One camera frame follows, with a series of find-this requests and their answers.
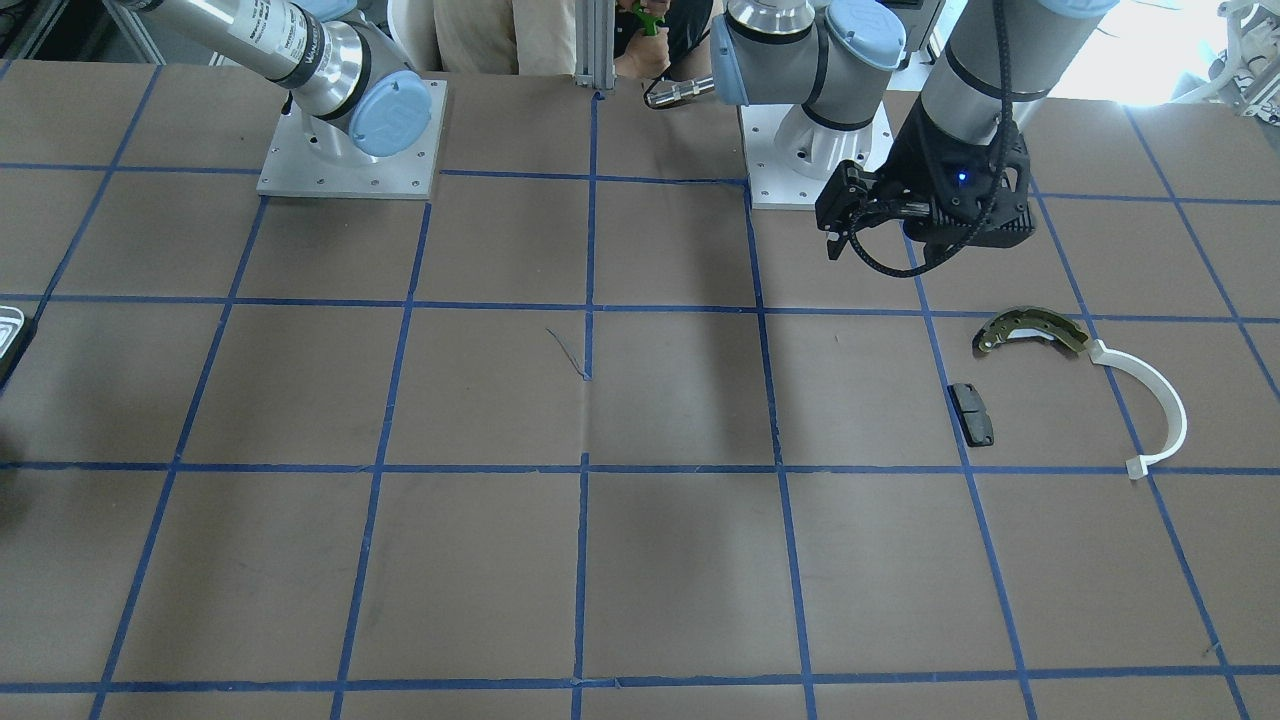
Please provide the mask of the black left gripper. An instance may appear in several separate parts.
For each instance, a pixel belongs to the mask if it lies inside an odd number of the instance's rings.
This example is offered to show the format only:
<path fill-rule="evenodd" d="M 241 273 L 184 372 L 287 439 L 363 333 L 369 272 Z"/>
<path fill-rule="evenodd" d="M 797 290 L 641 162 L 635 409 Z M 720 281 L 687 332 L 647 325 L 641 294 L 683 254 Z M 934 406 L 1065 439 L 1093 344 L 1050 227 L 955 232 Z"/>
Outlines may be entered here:
<path fill-rule="evenodd" d="M 997 177 L 1001 137 L 988 143 L 966 143 L 945 133 L 915 101 L 886 163 L 879 169 L 879 199 L 893 210 L 909 204 L 928 206 L 923 215 L 908 217 L 909 238 L 928 246 L 960 242 L 986 206 Z M 1011 249 L 1034 233 L 1028 200 L 1030 158 L 1019 127 L 1005 158 L 1007 174 L 995 195 L 987 222 L 969 241 L 972 247 Z"/>

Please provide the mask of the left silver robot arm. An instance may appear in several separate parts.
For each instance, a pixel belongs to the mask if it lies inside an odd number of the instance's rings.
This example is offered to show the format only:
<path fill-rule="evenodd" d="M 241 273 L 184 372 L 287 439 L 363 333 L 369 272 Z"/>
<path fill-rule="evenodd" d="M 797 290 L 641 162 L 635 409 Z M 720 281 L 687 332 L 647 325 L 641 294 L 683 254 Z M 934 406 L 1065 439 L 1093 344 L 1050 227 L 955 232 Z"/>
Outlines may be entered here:
<path fill-rule="evenodd" d="M 1029 238 L 1023 123 L 1111 1 L 969 1 L 901 126 L 882 108 L 909 54 L 904 14 L 878 1 L 727 1 L 710 23 L 716 96 L 740 108 L 756 209 L 810 208 L 837 258 L 860 231 L 901 224 L 928 260 Z"/>

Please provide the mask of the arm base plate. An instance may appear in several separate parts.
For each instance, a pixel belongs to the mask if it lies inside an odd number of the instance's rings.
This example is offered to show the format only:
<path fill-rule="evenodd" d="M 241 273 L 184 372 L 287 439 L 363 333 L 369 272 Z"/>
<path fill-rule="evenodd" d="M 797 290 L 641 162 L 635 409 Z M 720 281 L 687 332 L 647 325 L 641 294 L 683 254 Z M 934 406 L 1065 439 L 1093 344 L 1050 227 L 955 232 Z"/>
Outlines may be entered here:
<path fill-rule="evenodd" d="M 799 105 L 740 106 L 739 117 L 754 210 L 810 211 L 841 161 L 876 170 L 893 142 L 882 102 L 855 131 L 819 126 Z"/>
<path fill-rule="evenodd" d="M 428 201 L 436 177 L 449 85 L 428 79 L 429 123 L 406 150 L 378 158 L 349 136 L 298 108 L 280 115 L 257 193 L 280 199 L 379 199 Z"/>

